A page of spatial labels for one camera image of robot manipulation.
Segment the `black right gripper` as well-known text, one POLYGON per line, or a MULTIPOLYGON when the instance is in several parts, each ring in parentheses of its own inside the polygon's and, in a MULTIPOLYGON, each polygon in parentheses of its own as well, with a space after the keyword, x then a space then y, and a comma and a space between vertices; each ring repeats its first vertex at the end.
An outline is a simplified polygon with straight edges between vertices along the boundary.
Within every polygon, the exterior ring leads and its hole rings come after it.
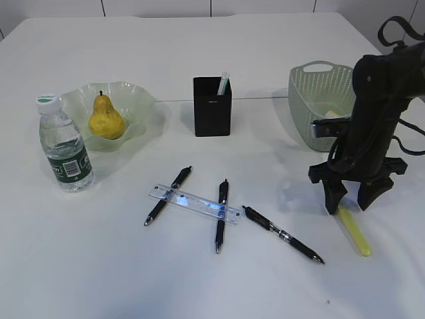
POLYGON ((360 159, 347 164, 343 146, 331 146, 325 162, 309 167, 311 182, 322 181, 325 207, 330 215, 336 214, 340 201, 347 194, 342 180, 361 182, 357 203, 363 211, 392 189, 394 182, 389 175, 403 175, 408 165, 401 158, 387 157, 387 151, 388 146, 371 146, 360 159))

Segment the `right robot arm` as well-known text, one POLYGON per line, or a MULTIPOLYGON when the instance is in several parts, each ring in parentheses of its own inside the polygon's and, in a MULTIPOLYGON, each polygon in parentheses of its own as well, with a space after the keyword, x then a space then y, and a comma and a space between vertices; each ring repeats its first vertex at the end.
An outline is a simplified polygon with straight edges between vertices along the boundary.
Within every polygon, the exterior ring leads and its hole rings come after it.
POLYGON ((335 214, 347 190, 344 181, 360 184, 357 203, 365 210, 390 190, 390 175, 402 175, 407 163, 386 153, 400 115, 410 102, 424 94, 424 43, 388 55, 365 55, 353 69, 355 104, 350 117, 315 120, 316 138, 334 137, 327 161, 313 165, 308 176, 322 182, 325 207, 335 214))

